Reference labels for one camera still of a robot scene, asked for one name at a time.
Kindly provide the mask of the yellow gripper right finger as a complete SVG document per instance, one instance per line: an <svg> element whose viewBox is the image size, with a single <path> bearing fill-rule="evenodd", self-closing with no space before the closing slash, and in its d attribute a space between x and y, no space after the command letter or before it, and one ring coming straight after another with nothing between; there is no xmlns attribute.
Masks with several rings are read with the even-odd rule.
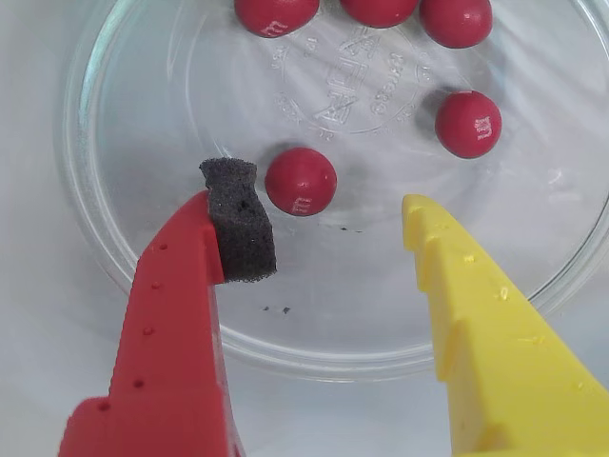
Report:
<svg viewBox="0 0 609 457"><path fill-rule="evenodd" d="M467 230L403 198L456 456L604 456L608 393Z"/></svg>

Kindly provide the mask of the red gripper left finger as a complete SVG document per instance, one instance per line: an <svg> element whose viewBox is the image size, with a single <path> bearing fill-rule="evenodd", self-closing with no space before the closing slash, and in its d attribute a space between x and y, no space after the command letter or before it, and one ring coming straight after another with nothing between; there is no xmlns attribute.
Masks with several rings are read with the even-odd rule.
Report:
<svg viewBox="0 0 609 457"><path fill-rule="evenodd" d="M63 456L240 456L226 383L217 286L275 273L272 226L257 168L201 165L206 187L142 253L108 394L70 415Z"/></svg>

